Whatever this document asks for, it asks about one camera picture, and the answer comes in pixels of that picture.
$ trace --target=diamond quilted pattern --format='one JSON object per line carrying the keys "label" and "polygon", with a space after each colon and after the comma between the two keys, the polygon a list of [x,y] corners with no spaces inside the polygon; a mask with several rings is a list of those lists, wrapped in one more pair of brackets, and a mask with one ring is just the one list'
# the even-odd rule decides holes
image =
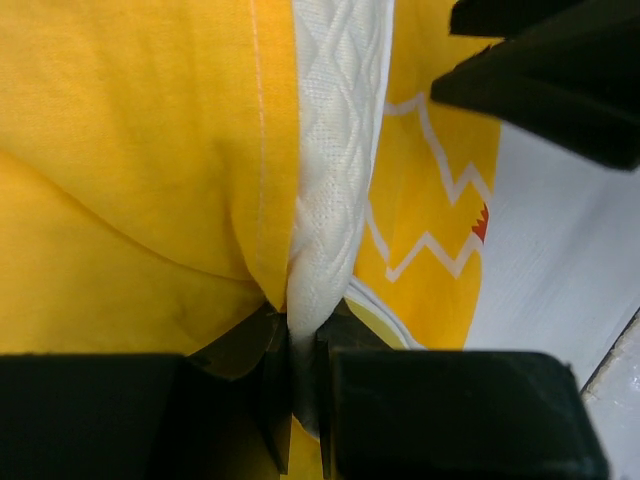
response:
{"label": "diamond quilted pattern", "polygon": [[293,0],[300,102],[300,188],[287,289],[297,414],[313,428],[310,342],[344,295],[388,75],[393,0]]}

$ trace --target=stitched seam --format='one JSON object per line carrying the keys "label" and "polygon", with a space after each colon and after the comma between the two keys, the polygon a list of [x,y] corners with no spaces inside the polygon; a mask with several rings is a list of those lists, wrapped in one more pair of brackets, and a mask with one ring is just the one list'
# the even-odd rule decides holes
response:
{"label": "stitched seam", "polygon": [[258,38],[258,20],[255,0],[249,0],[251,8],[251,26],[253,28],[253,50],[256,59],[256,84],[258,87],[258,110],[260,115],[260,199],[258,204],[258,236],[256,239],[256,264],[260,266],[260,246],[262,243],[262,224],[264,221],[264,177],[266,171],[266,145],[264,120],[264,90],[262,88],[262,70],[260,68],[260,42]]}

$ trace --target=yellow cloth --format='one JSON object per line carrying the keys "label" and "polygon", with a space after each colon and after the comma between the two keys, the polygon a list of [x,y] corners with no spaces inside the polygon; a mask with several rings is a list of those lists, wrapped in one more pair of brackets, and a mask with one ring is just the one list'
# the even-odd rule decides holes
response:
{"label": "yellow cloth", "polygon": [[[450,38],[453,0],[398,0],[388,101],[480,50]],[[289,0],[0,5],[0,351],[181,351],[263,301],[285,304],[298,167]],[[496,122],[429,104],[455,183],[493,183]],[[480,258],[456,258],[484,199],[451,204],[417,111],[385,116],[370,195],[388,259],[356,267],[427,346],[461,346]],[[321,478],[293,430],[292,480]]]}
{"label": "yellow cloth", "polygon": [[192,352],[285,304],[288,0],[0,4],[0,351]]}
{"label": "yellow cloth", "polygon": [[428,101],[484,49],[449,35],[454,0],[397,0],[387,106],[355,274],[430,348],[463,346],[481,283],[496,120]]}

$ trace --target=white surface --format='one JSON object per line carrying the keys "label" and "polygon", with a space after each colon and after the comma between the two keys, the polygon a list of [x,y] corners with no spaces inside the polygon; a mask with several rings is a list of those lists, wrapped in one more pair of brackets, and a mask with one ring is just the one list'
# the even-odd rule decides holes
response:
{"label": "white surface", "polygon": [[298,418],[313,428],[312,340],[362,240],[388,80],[392,0],[293,0],[300,186],[287,287]]}
{"label": "white surface", "polygon": [[467,348],[539,350],[585,382],[640,306],[640,171],[503,128]]}
{"label": "white surface", "polygon": [[584,395],[612,478],[640,478],[640,321],[618,341]]}

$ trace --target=white zigzag pattern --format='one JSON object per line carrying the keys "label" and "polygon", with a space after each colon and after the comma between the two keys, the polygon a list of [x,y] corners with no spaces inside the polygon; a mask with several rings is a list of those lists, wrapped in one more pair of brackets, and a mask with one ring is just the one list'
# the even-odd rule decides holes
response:
{"label": "white zigzag pattern", "polygon": [[[414,110],[418,110],[422,134],[429,144],[429,147],[431,147],[433,155],[436,159],[438,170],[440,171],[440,177],[442,179],[442,184],[444,185],[451,205],[455,205],[455,203],[460,198],[460,195],[462,195],[462,192],[465,190],[469,183],[471,183],[475,187],[482,200],[485,203],[488,203],[489,199],[491,198],[491,191],[480,175],[480,172],[478,172],[478,169],[472,162],[469,162],[467,167],[462,172],[462,175],[460,175],[460,177],[458,178],[458,181],[454,182],[453,176],[451,175],[451,169],[449,168],[449,160],[447,159],[447,154],[442,148],[438,137],[433,131],[431,122],[429,121],[429,113],[427,111],[424,93],[420,92],[411,100],[399,103],[397,105],[386,103],[384,106],[384,113],[386,115],[406,115]],[[471,254],[473,252],[480,252],[482,250],[482,241],[475,233],[470,232],[467,240],[458,252],[458,256],[455,259],[451,258],[442,248],[442,245],[440,245],[440,243],[433,237],[433,235],[431,235],[430,232],[426,231],[418,239],[411,251],[400,262],[400,264],[396,268],[391,268],[389,266],[389,246],[384,241],[384,238],[382,238],[382,234],[380,233],[380,230],[375,223],[375,219],[373,218],[373,208],[371,207],[370,202],[368,202],[366,206],[365,218],[371,230],[371,234],[373,235],[373,242],[376,245],[378,252],[387,264],[387,271],[385,276],[390,282],[395,282],[396,280],[398,280],[398,278],[400,278],[400,275],[402,275],[406,268],[411,264],[413,259],[425,247],[431,250],[434,256],[438,260],[440,260],[442,265],[449,271],[449,273],[451,273],[451,275],[453,275],[454,278],[458,278],[460,276],[460,274],[462,273],[462,269],[469,261],[469,257],[471,257]]]}

